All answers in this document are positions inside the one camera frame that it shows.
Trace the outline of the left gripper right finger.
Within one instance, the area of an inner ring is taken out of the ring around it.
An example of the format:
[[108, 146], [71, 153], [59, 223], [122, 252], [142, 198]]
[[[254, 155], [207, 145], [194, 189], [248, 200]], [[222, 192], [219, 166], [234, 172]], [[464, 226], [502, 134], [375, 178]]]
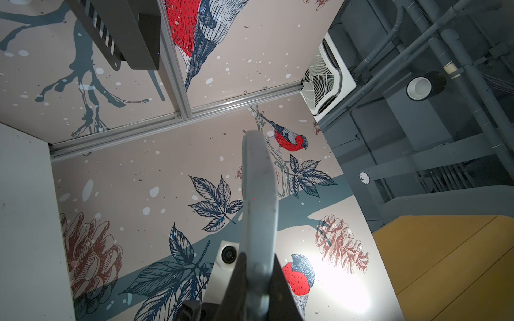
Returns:
[[274, 257], [273, 275], [269, 283], [269, 321], [302, 321], [297, 306], [293, 300], [289, 285], [282, 272], [278, 258]]

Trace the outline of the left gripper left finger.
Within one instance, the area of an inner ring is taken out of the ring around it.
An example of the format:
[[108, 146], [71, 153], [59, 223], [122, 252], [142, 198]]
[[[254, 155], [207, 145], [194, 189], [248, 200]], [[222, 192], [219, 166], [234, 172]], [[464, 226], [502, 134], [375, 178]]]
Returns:
[[215, 321], [244, 321], [246, 320], [246, 254], [238, 256], [236, 265], [222, 303], [219, 305]]

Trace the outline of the black phone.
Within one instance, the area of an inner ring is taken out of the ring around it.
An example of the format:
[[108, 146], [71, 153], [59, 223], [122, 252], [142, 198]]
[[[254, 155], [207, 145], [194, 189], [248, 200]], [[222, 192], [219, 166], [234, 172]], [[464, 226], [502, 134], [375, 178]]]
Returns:
[[240, 249], [246, 254], [246, 320], [265, 320], [273, 275], [278, 192], [273, 162], [261, 131], [243, 137], [244, 223]]

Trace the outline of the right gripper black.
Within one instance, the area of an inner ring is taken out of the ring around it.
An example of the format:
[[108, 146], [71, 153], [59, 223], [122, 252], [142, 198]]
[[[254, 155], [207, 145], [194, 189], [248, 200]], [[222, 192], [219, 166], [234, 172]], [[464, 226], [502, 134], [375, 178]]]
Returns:
[[176, 321], [212, 321], [219, 304], [185, 300], [176, 313]]

